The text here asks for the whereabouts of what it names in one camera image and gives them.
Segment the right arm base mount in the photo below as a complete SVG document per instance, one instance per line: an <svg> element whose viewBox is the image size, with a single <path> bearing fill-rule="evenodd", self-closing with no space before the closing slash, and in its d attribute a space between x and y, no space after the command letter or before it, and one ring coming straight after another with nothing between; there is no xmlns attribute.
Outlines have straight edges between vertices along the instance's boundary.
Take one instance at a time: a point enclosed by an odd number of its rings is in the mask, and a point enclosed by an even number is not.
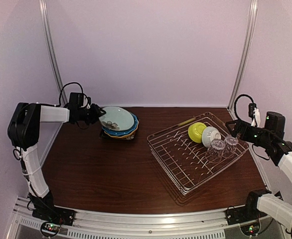
<svg viewBox="0 0 292 239"><path fill-rule="evenodd" d="M267 214L259 211L248 212L246 206L233 207L229 206L225 211L225 216L228 225L241 224L249 221L255 221Z"/></svg>

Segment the white grid pattern bowl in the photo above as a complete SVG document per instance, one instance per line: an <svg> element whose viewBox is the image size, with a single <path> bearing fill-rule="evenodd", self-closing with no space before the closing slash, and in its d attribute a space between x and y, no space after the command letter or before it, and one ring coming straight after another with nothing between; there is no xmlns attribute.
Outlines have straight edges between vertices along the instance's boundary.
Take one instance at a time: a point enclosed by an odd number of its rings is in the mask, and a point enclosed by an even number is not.
<svg viewBox="0 0 292 239"><path fill-rule="evenodd" d="M208 148L211 145L211 142L215 139L221 139L221 133L215 127L208 126L204 129L202 133L202 144Z"/></svg>

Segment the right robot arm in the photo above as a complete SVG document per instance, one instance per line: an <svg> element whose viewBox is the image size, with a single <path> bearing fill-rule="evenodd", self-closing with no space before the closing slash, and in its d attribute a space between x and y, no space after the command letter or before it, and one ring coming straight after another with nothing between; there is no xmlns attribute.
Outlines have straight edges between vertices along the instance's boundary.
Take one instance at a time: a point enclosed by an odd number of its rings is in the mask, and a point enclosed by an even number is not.
<svg viewBox="0 0 292 239"><path fill-rule="evenodd" d="M233 137L252 143L265 150L270 160L283 172L292 183L292 143L285 141L285 117L276 112L267 112L263 128L253 126L241 119L225 123ZM242 216L252 220L259 213L271 216L283 225L292 238L292 205L279 199L267 190L257 190L249 193L246 205L242 208Z"/></svg>

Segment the pale green flower plate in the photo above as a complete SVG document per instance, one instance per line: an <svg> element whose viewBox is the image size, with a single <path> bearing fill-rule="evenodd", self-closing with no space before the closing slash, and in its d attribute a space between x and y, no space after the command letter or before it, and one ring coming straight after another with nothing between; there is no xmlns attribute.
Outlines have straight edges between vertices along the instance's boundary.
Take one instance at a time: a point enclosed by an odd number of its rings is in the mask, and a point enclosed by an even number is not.
<svg viewBox="0 0 292 239"><path fill-rule="evenodd" d="M99 120L103 127L114 131L125 131L133 127L135 120L133 115L120 107L104 107L106 112Z"/></svg>

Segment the lime green bowl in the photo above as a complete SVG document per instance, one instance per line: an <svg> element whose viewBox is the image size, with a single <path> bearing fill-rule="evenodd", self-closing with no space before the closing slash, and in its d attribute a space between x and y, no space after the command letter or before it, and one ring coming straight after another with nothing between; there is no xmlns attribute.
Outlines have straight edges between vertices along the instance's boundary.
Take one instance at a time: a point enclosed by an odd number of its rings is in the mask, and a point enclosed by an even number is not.
<svg viewBox="0 0 292 239"><path fill-rule="evenodd" d="M188 136L195 143L202 143L202 134L207 126L202 122L195 122L188 128Z"/></svg>

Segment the aluminium frame post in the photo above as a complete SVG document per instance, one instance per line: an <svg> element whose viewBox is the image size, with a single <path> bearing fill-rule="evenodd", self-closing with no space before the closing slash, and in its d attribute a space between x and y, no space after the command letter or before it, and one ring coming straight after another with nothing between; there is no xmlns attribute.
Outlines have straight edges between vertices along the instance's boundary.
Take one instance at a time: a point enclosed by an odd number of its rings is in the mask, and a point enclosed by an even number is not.
<svg viewBox="0 0 292 239"><path fill-rule="evenodd" d="M57 85L57 89L59 93L61 93L61 104L66 104L66 94L63 89L63 82L61 79L58 62L55 54L54 44L53 44L53 38L49 23L49 15L48 15L48 8L47 8L47 1L46 0L39 0L39 9L44 29L44 37L47 45L49 60L51 63L54 79Z"/></svg>
<svg viewBox="0 0 292 239"><path fill-rule="evenodd" d="M248 14L248 22L247 22L247 29L245 34L245 40L243 45L243 50L240 58L240 64L238 68L238 72L235 79L235 84L233 87L233 91L231 94L231 98L228 104L228 111L232 111L234 109L234 102L239 92L240 84L243 80L245 68L248 62L249 51L251 49L251 44L255 32L255 26L257 21L257 14L258 14L258 0L251 0L250 1L250 8Z"/></svg>

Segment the left aluminium frame post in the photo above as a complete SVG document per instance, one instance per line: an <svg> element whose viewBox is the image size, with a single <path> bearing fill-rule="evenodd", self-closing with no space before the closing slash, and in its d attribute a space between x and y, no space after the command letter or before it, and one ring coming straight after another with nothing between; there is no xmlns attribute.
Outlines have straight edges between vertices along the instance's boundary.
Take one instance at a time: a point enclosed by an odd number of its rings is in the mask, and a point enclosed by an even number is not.
<svg viewBox="0 0 292 239"><path fill-rule="evenodd" d="M59 93L61 93L61 104L66 104L66 94L63 89L63 82L61 79L58 62L55 54L54 44L53 44L53 38L49 23L49 15L48 15L48 8L47 8L47 1L46 0L39 0L39 9L44 29L44 37L47 45L49 60L51 63L54 79L57 85L57 89Z"/></svg>

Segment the black square floral plate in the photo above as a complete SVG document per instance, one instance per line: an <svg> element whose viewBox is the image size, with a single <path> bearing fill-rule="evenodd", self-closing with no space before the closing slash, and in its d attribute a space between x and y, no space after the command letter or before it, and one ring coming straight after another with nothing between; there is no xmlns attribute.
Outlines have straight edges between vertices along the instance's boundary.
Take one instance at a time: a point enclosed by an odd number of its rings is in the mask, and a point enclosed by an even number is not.
<svg viewBox="0 0 292 239"><path fill-rule="evenodd" d="M121 137L109 136L104 130L101 130L99 137L102 139L116 140L116 141L133 141L136 136L136 132L133 132L130 135L124 135Z"/></svg>

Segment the right aluminium frame post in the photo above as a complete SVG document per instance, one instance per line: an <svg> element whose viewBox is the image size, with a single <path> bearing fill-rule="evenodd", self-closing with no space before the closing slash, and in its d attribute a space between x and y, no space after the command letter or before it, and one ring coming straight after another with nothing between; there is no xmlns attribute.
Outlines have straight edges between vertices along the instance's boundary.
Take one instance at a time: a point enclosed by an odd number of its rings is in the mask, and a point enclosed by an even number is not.
<svg viewBox="0 0 292 239"><path fill-rule="evenodd" d="M258 14L258 0L251 0L250 1L250 8L248 14L248 22L247 22L247 29L245 34L245 40L243 45L243 50L240 58L240 64L238 68L238 72L235 79L235 84L233 87L233 91L231 94L231 98L228 104L228 111L232 111L234 109L234 102L239 92L240 84L243 80L245 68L248 62L249 51L251 49L251 44L255 32L255 26L257 21L257 14Z"/></svg>

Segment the clear glass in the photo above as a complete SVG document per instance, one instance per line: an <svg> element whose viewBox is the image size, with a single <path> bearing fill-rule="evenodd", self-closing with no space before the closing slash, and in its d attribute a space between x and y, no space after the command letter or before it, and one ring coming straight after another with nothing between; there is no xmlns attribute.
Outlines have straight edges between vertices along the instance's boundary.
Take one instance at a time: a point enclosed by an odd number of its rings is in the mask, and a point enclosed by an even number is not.
<svg viewBox="0 0 292 239"><path fill-rule="evenodd" d="M205 158L209 163L219 163L225 149L225 142L221 139L214 139L208 147Z"/></svg>
<svg viewBox="0 0 292 239"><path fill-rule="evenodd" d="M225 143L225 148L222 152L222 156L225 158L233 157L237 149L237 146L239 144L238 139L236 137L228 135L225 137L224 143Z"/></svg>

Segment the blue polka dot plate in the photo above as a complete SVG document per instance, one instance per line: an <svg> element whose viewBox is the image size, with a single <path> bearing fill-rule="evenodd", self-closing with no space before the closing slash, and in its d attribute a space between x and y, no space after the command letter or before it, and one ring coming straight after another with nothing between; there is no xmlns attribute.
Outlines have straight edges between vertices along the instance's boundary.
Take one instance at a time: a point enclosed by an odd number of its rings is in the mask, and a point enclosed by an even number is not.
<svg viewBox="0 0 292 239"><path fill-rule="evenodd" d="M114 130L114 131L125 131L130 129L138 128L139 120L136 115L131 112L125 113L123 116L115 118L115 121L108 121L107 126L102 128Z"/></svg>

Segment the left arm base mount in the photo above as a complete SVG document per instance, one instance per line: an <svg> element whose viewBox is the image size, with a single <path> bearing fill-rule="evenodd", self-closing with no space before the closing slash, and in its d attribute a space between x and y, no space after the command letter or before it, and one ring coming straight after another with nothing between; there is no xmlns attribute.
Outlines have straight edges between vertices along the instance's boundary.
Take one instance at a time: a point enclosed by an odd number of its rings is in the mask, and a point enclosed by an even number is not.
<svg viewBox="0 0 292 239"><path fill-rule="evenodd" d="M33 217L52 222L54 224L67 226L73 225L75 211L55 206L53 195L50 191L44 198L37 197L32 194L29 195L34 206L32 211Z"/></svg>

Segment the yellow polka dot plate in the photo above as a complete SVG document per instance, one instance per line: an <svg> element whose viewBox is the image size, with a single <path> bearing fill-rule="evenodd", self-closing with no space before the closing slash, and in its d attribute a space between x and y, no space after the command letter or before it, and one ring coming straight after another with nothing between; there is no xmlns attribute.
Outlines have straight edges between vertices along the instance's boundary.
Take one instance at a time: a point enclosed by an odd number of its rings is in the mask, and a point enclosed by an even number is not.
<svg viewBox="0 0 292 239"><path fill-rule="evenodd" d="M133 138L138 131L137 128L125 130L125 131L114 131L106 128L102 128L103 132L114 139L130 139Z"/></svg>

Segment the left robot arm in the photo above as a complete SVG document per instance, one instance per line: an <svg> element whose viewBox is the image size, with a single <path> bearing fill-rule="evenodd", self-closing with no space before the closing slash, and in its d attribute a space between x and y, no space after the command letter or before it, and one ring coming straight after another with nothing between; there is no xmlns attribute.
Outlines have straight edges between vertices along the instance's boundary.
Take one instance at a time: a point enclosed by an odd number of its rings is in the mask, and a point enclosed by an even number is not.
<svg viewBox="0 0 292 239"><path fill-rule="evenodd" d="M94 124L105 115L97 104L89 106L68 105L57 107L38 103L19 103L9 123L7 134L18 152L22 174L25 177L32 202L39 204L38 211L47 221L58 217L53 206L53 196L45 182L38 159L37 143L42 122L76 123L83 121Z"/></svg>

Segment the front aluminium rail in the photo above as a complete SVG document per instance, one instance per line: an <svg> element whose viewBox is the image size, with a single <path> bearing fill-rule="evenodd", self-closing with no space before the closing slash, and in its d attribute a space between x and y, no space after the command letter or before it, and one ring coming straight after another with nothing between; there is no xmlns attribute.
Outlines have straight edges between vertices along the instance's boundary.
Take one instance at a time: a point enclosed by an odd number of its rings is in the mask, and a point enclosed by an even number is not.
<svg viewBox="0 0 292 239"><path fill-rule="evenodd" d="M18 197L4 239L47 239L43 220L32 217L29 199ZM261 234L246 236L240 224L229 225L226 208L194 213L114 214L76 210L72 226L62 225L53 239L291 239L269 216L260 220Z"/></svg>

